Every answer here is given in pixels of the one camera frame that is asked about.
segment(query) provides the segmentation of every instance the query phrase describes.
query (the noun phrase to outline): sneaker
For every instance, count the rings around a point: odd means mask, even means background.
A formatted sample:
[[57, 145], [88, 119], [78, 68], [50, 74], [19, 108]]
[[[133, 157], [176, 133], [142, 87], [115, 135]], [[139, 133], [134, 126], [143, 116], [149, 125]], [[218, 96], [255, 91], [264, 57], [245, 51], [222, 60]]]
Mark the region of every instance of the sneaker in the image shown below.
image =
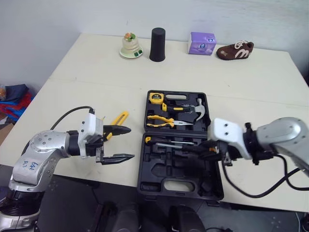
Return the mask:
[[253, 46], [254, 43], [242, 40], [236, 44], [218, 48], [217, 56], [224, 60], [246, 59], [251, 54]]

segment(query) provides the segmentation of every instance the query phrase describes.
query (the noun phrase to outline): shoe laces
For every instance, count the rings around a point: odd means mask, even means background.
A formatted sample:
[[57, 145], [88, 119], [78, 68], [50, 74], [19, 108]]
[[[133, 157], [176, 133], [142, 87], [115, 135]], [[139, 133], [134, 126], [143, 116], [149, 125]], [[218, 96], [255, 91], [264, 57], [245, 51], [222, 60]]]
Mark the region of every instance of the shoe laces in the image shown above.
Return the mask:
[[234, 45], [234, 47], [235, 47], [235, 49], [239, 49], [243, 44], [247, 44], [247, 43], [248, 43], [248, 41], [246, 41], [246, 40], [241, 40], [241, 41], [237, 42], [237, 43]]

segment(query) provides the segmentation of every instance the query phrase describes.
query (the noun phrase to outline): toolbox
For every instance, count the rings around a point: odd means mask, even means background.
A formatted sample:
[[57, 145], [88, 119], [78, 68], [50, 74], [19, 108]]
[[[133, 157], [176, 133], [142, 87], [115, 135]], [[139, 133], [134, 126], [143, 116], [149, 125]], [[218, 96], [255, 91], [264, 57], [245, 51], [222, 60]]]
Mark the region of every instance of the toolbox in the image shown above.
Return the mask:
[[180, 149], [206, 141], [210, 122], [204, 93], [148, 91], [137, 187], [145, 199], [224, 197], [218, 162]]

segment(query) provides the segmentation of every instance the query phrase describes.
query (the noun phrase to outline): cake figurine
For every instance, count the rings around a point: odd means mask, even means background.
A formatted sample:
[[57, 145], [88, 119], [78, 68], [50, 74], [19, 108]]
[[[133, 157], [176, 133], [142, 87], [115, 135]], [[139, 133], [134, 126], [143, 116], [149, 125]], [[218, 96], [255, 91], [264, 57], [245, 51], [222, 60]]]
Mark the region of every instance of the cake figurine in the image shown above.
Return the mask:
[[126, 58], [137, 58], [143, 54], [143, 48], [139, 45], [137, 36], [133, 33], [126, 33], [122, 38], [120, 55]]

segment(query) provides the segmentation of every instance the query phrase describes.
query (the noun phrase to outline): white table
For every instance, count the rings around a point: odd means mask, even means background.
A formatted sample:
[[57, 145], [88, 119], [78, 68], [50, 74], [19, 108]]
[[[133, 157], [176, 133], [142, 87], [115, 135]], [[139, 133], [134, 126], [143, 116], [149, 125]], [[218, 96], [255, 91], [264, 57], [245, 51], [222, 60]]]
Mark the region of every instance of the white table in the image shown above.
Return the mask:
[[[166, 59], [148, 59], [150, 40], [140, 39], [144, 55], [124, 59], [119, 55], [121, 38], [81, 34], [31, 105], [0, 146], [0, 163], [13, 166], [26, 142], [47, 130], [66, 111], [81, 105], [96, 109], [109, 124], [123, 110], [129, 111], [126, 135], [105, 144], [105, 154], [129, 153], [135, 158], [117, 165], [101, 166], [93, 158], [62, 159], [55, 174], [136, 186], [146, 94], [150, 89], [205, 92], [211, 118], [221, 117], [253, 128], [283, 116], [295, 116], [309, 125], [309, 89], [289, 54], [254, 49], [249, 59], [224, 61], [211, 56], [186, 54], [186, 43], [166, 41]], [[58, 131], [79, 128], [86, 110], [72, 113]], [[238, 160], [228, 168], [230, 178], [243, 190], [258, 194], [283, 176], [282, 161], [274, 158], [254, 166]], [[288, 158], [289, 170], [294, 167]], [[277, 209], [309, 211], [309, 193], [282, 184], [260, 199], [248, 198], [225, 180], [224, 201]], [[298, 186], [309, 186], [309, 178], [299, 172], [291, 177]]]

